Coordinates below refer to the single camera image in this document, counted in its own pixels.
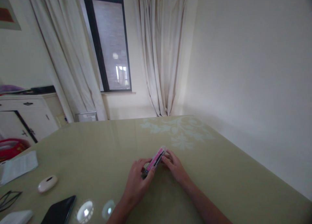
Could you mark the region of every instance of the person's right hand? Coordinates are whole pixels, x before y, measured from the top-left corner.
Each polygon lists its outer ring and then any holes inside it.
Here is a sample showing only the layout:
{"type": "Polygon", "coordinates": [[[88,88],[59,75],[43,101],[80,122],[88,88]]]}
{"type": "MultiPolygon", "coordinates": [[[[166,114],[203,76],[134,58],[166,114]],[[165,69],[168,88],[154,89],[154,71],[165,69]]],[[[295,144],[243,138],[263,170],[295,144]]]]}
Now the person's right hand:
{"type": "Polygon", "coordinates": [[[173,177],[180,185],[184,185],[185,183],[190,181],[188,174],[183,168],[179,158],[170,150],[167,150],[167,153],[162,156],[163,163],[170,169],[173,177]]]}

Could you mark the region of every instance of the black window frame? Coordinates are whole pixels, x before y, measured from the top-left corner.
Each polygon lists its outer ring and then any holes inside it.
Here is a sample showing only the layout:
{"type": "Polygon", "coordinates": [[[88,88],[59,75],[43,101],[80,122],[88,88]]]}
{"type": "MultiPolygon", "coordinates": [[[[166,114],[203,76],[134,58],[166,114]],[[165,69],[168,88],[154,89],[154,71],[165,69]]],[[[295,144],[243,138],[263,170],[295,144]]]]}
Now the black window frame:
{"type": "Polygon", "coordinates": [[[127,31],[126,31],[126,20],[125,20],[125,16],[124,16],[124,2],[123,2],[124,0],[100,0],[100,1],[121,3],[121,5],[122,5],[123,18],[124,18],[123,19],[124,36],[125,36],[125,40],[126,40],[128,73],[129,73],[129,84],[130,84],[130,89],[110,89],[109,84],[108,84],[107,75],[106,75],[104,56],[103,56],[103,52],[102,52],[100,36],[98,33],[98,28],[97,28],[98,25],[97,25],[97,21],[95,18],[93,2],[92,2],[92,0],[84,0],[84,4],[85,4],[86,10],[87,10],[87,15],[88,15],[88,20],[89,20],[89,25],[90,25],[90,29],[91,29],[93,44],[94,44],[94,48],[95,48],[95,53],[96,53],[96,57],[97,57],[97,62],[98,62],[98,66],[99,66],[99,70],[100,70],[100,74],[101,74],[104,92],[132,92],[129,52],[128,52],[128,40],[127,40],[127,31]]]}

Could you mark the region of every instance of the floral pattern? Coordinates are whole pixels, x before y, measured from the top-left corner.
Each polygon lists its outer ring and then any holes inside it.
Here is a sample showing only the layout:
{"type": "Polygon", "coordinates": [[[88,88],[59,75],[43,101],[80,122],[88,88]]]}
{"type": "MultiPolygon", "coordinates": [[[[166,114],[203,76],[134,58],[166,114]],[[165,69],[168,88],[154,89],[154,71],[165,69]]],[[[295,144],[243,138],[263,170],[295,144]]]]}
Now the floral pattern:
{"type": "Polygon", "coordinates": [[[158,118],[144,118],[141,127],[149,128],[153,134],[167,132],[171,136],[172,146],[181,150],[193,149],[194,143],[189,141],[190,137],[202,143],[214,139],[206,125],[193,116],[181,116],[170,121],[163,118],[162,125],[156,124],[155,120],[158,118]]]}

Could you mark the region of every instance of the table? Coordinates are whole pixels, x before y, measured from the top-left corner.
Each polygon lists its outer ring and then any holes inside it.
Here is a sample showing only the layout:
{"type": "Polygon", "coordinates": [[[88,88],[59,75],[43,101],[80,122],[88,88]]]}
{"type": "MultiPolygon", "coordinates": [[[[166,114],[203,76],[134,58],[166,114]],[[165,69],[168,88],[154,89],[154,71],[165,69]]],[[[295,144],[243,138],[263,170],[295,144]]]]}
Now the table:
{"type": "MultiPolygon", "coordinates": [[[[66,125],[27,150],[37,151],[38,168],[0,188],[0,195],[23,191],[0,218],[31,209],[30,223],[41,223],[52,204],[76,195],[68,223],[105,223],[123,194],[133,161],[152,157],[162,145],[175,152],[195,184],[233,223],[306,223],[311,218],[307,198],[194,116],[66,125]],[[49,175],[56,175],[58,183],[39,194],[38,184],[49,175]],[[84,220],[81,211],[86,209],[84,220]]],[[[160,166],[128,223],[202,220],[160,166]]]]}

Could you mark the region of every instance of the cabinet door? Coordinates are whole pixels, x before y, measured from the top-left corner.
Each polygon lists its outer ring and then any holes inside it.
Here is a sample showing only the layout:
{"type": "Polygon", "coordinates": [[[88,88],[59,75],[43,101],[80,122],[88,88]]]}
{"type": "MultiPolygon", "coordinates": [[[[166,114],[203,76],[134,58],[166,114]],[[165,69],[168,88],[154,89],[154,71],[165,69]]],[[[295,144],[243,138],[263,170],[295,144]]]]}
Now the cabinet door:
{"type": "Polygon", "coordinates": [[[0,134],[3,139],[19,138],[27,140],[30,145],[35,142],[14,111],[0,112],[0,134]]]}
{"type": "Polygon", "coordinates": [[[19,110],[19,113],[37,141],[42,140],[57,130],[44,108],[23,109],[19,110]]]}

